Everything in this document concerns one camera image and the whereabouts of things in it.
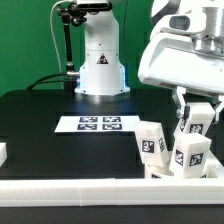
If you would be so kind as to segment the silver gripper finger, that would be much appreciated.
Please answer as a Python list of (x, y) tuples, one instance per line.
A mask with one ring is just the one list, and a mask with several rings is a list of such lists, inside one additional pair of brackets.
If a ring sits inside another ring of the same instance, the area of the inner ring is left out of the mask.
[(172, 91), (172, 98), (176, 105), (176, 116), (178, 118), (187, 119), (189, 117), (190, 107), (186, 105), (184, 95), (186, 94), (186, 89), (181, 86), (177, 86)]
[(224, 101), (220, 101), (218, 104), (215, 105), (214, 107), (215, 116), (213, 120), (214, 124), (217, 124), (219, 122), (220, 113), (222, 112), (223, 109), (224, 109)]

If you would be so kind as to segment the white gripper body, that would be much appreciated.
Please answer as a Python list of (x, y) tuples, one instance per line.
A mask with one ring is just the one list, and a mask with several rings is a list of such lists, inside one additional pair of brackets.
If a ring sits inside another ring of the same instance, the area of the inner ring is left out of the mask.
[(224, 95), (224, 7), (164, 16), (151, 33), (138, 77), (148, 85)]

